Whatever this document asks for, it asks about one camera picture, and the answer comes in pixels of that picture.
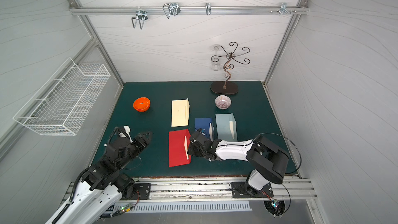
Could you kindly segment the red envelope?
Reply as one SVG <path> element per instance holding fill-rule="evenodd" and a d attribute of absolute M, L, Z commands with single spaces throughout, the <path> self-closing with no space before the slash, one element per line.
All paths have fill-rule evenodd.
<path fill-rule="evenodd" d="M 190 144 L 188 129 L 169 132 L 169 167 L 190 164 L 191 156 L 188 154 Z"/>

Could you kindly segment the dark blue envelope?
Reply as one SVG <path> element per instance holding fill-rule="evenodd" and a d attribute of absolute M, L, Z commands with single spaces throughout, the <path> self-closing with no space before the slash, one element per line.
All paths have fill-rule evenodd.
<path fill-rule="evenodd" d="M 214 140 L 214 124 L 212 118 L 196 118 L 195 128 L 201 129 L 201 132 L 211 141 Z"/>

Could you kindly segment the light blue envelope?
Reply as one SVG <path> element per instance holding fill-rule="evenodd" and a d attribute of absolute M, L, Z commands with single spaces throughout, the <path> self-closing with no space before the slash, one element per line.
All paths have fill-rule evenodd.
<path fill-rule="evenodd" d="M 218 139 L 237 142 L 236 121 L 232 113 L 216 114 L 216 125 Z"/>

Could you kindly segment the cream envelope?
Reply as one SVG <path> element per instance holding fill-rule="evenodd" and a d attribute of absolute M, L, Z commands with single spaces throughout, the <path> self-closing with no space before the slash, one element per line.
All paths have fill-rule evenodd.
<path fill-rule="evenodd" d="M 171 127 L 185 127 L 189 125 L 189 100 L 172 101 Z"/>

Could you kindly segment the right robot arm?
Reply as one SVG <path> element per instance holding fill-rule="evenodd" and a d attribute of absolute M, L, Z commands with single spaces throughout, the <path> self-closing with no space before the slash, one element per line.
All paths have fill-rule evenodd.
<path fill-rule="evenodd" d="M 241 142 L 212 141 L 198 129 L 186 143 L 187 154 L 194 157 L 209 161 L 240 160 L 250 163 L 254 170 L 245 182 L 247 192 L 259 192 L 269 183 L 281 185 L 284 181 L 289 154 L 262 133 L 252 140 Z"/>

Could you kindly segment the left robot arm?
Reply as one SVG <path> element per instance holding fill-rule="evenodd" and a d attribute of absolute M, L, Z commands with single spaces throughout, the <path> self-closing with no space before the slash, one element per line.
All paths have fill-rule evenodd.
<path fill-rule="evenodd" d="M 93 224 L 119 200 L 128 203 L 109 218 L 126 213 L 139 200 L 149 199 L 151 185 L 136 183 L 123 169 L 150 144 L 151 132 L 130 136 L 128 127 L 115 128 L 100 160 L 84 169 L 75 180 L 69 198 L 48 219 L 49 224 Z"/>

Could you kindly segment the orange plastic bowl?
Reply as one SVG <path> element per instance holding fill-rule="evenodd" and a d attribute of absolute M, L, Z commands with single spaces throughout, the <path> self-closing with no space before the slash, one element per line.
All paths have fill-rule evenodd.
<path fill-rule="evenodd" d="M 133 103 L 133 108 L 138 112 L 146 112 L 151 106 L 151 101 L 147 97 L 140 97 Z"/>

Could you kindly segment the striped ceramic bowl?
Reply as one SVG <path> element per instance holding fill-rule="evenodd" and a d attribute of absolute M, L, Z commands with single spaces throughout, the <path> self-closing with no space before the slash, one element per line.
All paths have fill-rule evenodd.
<path fill-rule="evenodd" d="M 226 110 L 232 104 L 232 100 L 226 95 L 219 95 L 215 98 L 215 105 L 221 109 Z"/>

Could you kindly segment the dark jewelry stand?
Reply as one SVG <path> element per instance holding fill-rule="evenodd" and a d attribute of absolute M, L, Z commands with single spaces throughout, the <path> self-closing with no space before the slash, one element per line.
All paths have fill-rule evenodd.
<path fill-rule="evenodd" d="M 250 48 L 242 47 L 242 53 L 236 55 L 235 52 L 237 51 L 239 44 L 235 41 L 229 43 L 230 47 L 233 47 L 234 50 L 231 52 L 227 52 L 226 49 L 222 45 L 215 45 L 215 51 L 223 51 L 224 56 L 221 55 L 213 55 L 210 60 L 212 63 L 216 64 L 220 61 L 220 58 L 226 58 L 225 63 L 222 66 L 224 71 L 224 81 L 216 81 L 213 82 L 210 86 L 210 89 L 215 94 L 225 94 L 225 95 L 234 95 L 238 93 L 238 85 L 234 82 L 230 82 L 232 78 L 231 70 L 234 69 L 234 62 L 241 64 L 241 65 L 249 65 L 251 60 L 249 58 L 243 58 L 242 61 L 237 60 L 238 57 L 245 56 L 250 53 Z"/>

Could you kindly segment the metal hook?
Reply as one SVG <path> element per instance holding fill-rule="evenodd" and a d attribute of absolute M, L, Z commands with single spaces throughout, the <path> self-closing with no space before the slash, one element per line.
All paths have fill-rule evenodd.
<path fill-rule="evenodd" d="M 207 16 L 211 15 L 211 4 L 210 3 L 205 4 L 205 11 L 206 11 Z"/>
<path fill-rule="evenodd" d="M 145 24 L 145 21 L 148 20 L 148 13 L 140 8 L 136 11 L 136 16 L 131 18 L 133 28 L 140 27 L 142 30 Z"/>
<path fill-rule="evenodd" d="M 295 7 L 290 7 L 287 3 L 282 3 L 281 6 L 276 10 L 270 10 L 271 14 L 279 14 L 279 15 L 295 15 L 297 14 L 297 10 Z"/>
<path fill-rule="evenodd" d="M 162 9 L 166 15 L 166 17 L 169 19 L 171 16 L 176 17 L 178 14 L 180 14 L 181 9 L 178 3 L 166 3 L 162 6 Z"/>

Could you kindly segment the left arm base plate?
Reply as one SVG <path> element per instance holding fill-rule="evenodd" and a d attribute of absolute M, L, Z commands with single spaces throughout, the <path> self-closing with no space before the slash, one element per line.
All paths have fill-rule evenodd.
<path fill-rule="evenodd" d="M 150 183 L 138 183 L 128 186 L 123 200 L 148 200 L 151 191 Z"/>

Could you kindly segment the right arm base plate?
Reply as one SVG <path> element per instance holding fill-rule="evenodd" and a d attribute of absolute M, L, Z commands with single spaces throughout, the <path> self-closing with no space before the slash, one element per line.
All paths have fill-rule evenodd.
<path fill-rule="evenodd" d="M 236 181 L 229 184 L 229 190 L 234 199 L 256 199 L 273 198 L 274 193 L 271 184 L 266 184 L 261 190 L 256 190 L 249 186 L 247 182 Z"/>

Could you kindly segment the aluminium crossbar rail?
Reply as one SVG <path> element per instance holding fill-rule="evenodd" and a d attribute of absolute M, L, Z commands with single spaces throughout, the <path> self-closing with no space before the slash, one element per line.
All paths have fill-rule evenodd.
<path fill-rule="evenodd" d="M 211 5 L 211 15 L 271 15 L 270 10 L 276 10 L 280 6 L 214 6 Z M 138 9 L 144 10 L 149 16 L 165 15 L 162 6 L 144 7 L 80 7 L 70 8 L 71 14 L 76 16 L 117 16 L 135 15 Z M 203 6 L 180 6 L 181 16 L 206 16 L 205 5 Z M 295 7 L 297 15 L 309 12 L 308 7 Z"/>

